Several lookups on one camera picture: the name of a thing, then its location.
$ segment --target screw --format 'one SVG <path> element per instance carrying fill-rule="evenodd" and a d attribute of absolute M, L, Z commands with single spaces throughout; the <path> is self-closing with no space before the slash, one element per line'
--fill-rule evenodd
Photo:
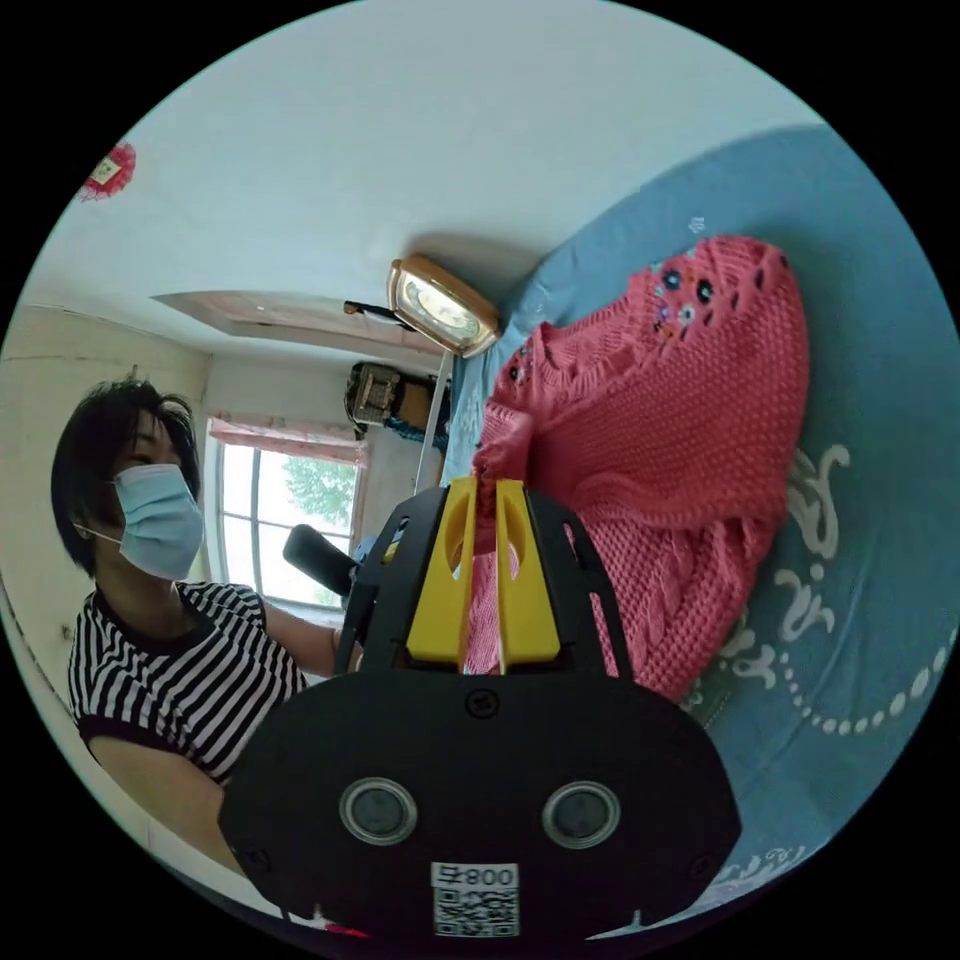
<path fill-rule="evenodd" d="M 690 877 L 693 880 L 702 880 L 704 877 L 713 873 L 713 857 L 705 853 L 702 857 L 697 857 L 690 864 Z"/>
<path fill-rule="evenodd" d="M 500 709 L 500 698 L 492 690 L 471 690 L 466 707 L 475 720 L 489 720 Z"/>
<path fill-rule="evenodd" d="M 240 859 L 255 873 L 270 872 L 270 858 L 259 847 L 246 847 L 241 850 Z"/>

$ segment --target tree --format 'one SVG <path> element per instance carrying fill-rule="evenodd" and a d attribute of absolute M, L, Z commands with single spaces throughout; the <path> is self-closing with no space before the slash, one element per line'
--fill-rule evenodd
<path fill-rule="evenodd" d="M 287 457 L 283 473 L 290 496 L 304 513 L 323 517 L 331 526 L 349 528 L 356 467 L 312 457 Z"/>

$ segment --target black hair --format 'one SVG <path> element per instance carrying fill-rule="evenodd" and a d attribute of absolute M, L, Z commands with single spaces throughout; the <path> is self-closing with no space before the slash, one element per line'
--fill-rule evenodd
<path fill-rule="evenodd" d="M 200 496 L 200 460 L 190 404 L 132 377 L 97 384 L 67 421 L 50 473 L 50 501 L 60 539 L 70 559 L 91 578 L 93 543 L 74 524 L 92 519 L 114 522 L 107 483 L 113 479 L 120 452 L 136 437 L 143 412 L 166 428 L 187 486 L 195 500 Z"/>

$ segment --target woman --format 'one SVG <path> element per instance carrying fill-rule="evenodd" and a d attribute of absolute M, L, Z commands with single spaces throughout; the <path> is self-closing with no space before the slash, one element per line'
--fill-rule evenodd
<path fill-rule="evenodd" d="M 203 540 L 193 418 L 149 383 L 101 384 L 71 416 L 50 495 L 71 559 L 94 581 L 69 663 L 77 728 L 144 810 L 243 873 L 217 817 L 267 714 L 333 672 L 339 632 L 237 584 L 184 583 Z M 356 665 L 359 648 L 352 658 Z"/>

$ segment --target camera lens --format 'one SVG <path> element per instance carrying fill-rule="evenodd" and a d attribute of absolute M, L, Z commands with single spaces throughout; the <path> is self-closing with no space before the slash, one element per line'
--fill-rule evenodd
<path fill-rule="evenodd" d="M 353 836 L 375 846 L 401 843 L 417 823 L 417 805 L 392 780 L 367 777 L 352 783 L 340 799 L 340 819 Z"/>
<path fill-rule="evenodd" d="M 543 808 L 543 829 L 557 845 L 586 850 L 603 843 L 620 823 L 620 801 L 599 783 L 577 781 L 554 792 Z"/>

